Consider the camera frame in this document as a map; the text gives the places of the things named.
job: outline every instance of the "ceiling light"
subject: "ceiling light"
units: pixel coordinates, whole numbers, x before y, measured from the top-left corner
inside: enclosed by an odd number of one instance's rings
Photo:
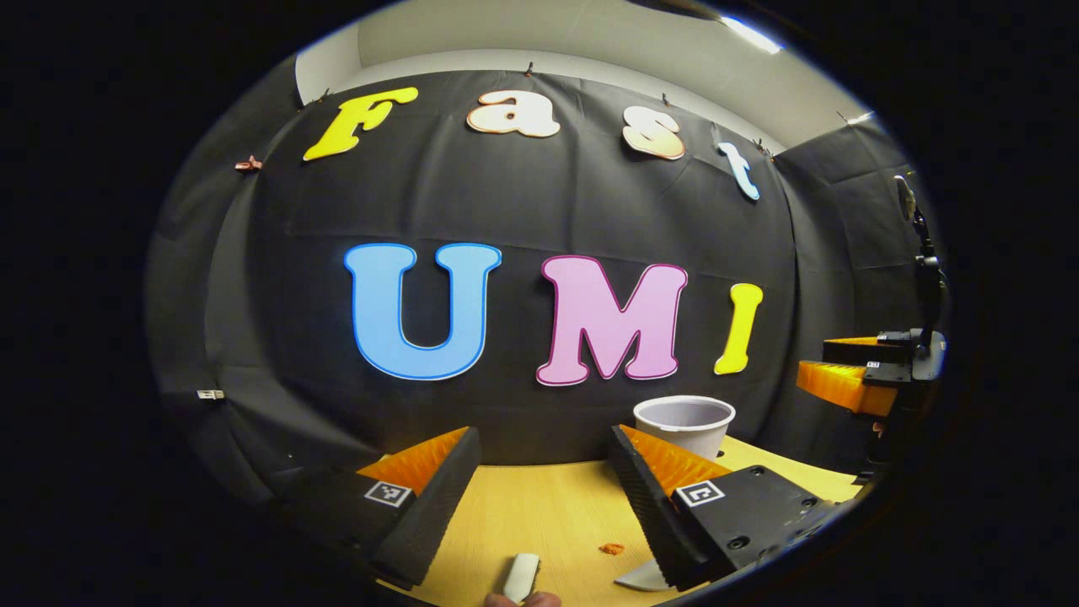
[[[735,33],[752,42],[753,45],[756,46],[757,49],[767,51],[769,55],[775,55],[780,50],[782,50],[782,46],[776,44],[771,40],[768,40],[764,35],[760,33],[759,31],[750,29],[738,19],[733,19],[730,17],[720,17],[720,20],[723,22],[723,25],[735,30]]]
[[[873,115],[873,112],[872,111],[868,111],[868,112],[859,115],[858,118],[853,118],[851,120],[848,120],[847,124],[858,124],[859,122],[864,122],[864,121],[869,120],[871,115]]]

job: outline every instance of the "white object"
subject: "white object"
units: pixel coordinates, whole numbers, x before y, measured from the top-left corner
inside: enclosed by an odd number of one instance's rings
[[[514,566],[509,569],[509,577],[506,578],[506,585],[502,589],[502,594],[514,603],[524,601],[532,594],[532,582],[536,579],[536,571],[540,569],[540,555],[522,552],[514,558]]]
[[[664,574],[659,570],[659,564],[655,558],[618,578],[614,583],[646,592],[659,592],[672,588],[664,581]]]
[[[735,33],[741,36],[746,40],[749,40],[751,44],[768,53],[769,55],[775,55],[776,53],[783,50],[782,46],[776,44],[771,40],[768,40],[766,36],[747,26],[746,24],[741,23],[738,19],[733,19],[730,17],[720,17],[720,20],[723,22],[723,25],[733,29]]]
[[[637,429],[714,460],[735,409],[708,397],[664,397],[633,408]]]

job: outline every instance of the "table surface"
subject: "table surface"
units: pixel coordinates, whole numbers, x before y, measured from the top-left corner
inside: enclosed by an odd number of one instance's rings
[[[851,484],[851,474],[807,466],[730,437],[723,440],[722,451],[715,461],[730,470],[761,465],[823,499],[845,501],[860,488]],[[609,542],[626,550],[618,555],[600,551]],[[501,592],[509,565],[521,552],[540,555],[536,590],[558,594],[565,607],[644,607],[685,594],[614,583],[653,556],[605,461],[480,466],[423,584],[406,594],[439,606],[479,607],[487,593]]]

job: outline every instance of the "paper cup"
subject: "paper cup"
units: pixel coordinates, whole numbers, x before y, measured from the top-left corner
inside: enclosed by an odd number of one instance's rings
[[[641,432],[713,460],[735,409],[708,397],[664,397],[639,403],[633,417]]]

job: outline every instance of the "letter m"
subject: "letter m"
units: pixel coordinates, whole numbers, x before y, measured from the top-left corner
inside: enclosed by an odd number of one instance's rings
[[[536,370],[547,386],[581,384],[588,368],[581,362],[582,337],[603,380],[611,380],[637,342],[637,356],[626,365],[633,380],[658,380],[678,371],[674,329],[678,301],[688,274],[677,265],[648,265],[625,308],[600,262],[563,254],[544,261],[543,275],[555,282],[555,330],[550,358]]]

